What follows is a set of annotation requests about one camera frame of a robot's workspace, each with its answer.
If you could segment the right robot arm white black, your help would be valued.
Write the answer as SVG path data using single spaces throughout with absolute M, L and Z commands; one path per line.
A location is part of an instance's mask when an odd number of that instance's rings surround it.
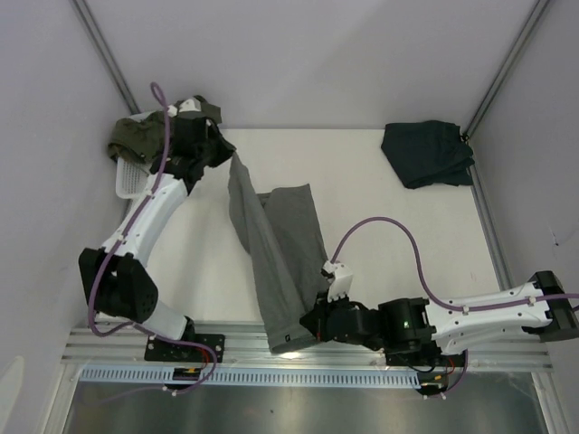
M 348 296 L 321 297 L 299 322 L 319 342 L 382 351 L 391 364 L 434 366 L 442 357 L 460 362 L 474 346 L 522 334 L 544 343 L 575 339 L 571 299 L 553 272 L 538 271 L 508 291 L 439 303 L 406 297 L 368 308 Z

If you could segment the dark navy shorts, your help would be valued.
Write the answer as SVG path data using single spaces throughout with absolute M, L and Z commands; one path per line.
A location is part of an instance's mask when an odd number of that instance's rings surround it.
M 402 185 L 411 190 L 433 184 L 472 186 L 474 153 L 469 137 L 450 122 L 389 123 L 381 150 Z

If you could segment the grey shorts with drawstring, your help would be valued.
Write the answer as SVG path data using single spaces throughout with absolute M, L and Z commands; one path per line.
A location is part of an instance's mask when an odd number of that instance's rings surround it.
M 252 260 L 258 306 L 270 351 L 296 352 L 316 343 L 299 320 L 327 292 L 327 252 L 309 184 L 256 193 L 248 168 L 233 155 L 229 216 Z

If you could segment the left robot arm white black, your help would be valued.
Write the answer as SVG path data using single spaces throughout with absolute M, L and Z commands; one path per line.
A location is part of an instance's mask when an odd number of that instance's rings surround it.
M 82 251 L 79 267 L 95 335 L 105 336 L 96 314 L 120 318 L 124 326 L 164 339 L 165 351 L 184 362 L 195 354 L 195 323 L 160 300 L 147 264 L 170 217 L 205 169 L 226 162 L 235 147 L 209 117 L 174 117 L 172 122 L 168 144 L 153 161 L 132 211 L 99 248 Z

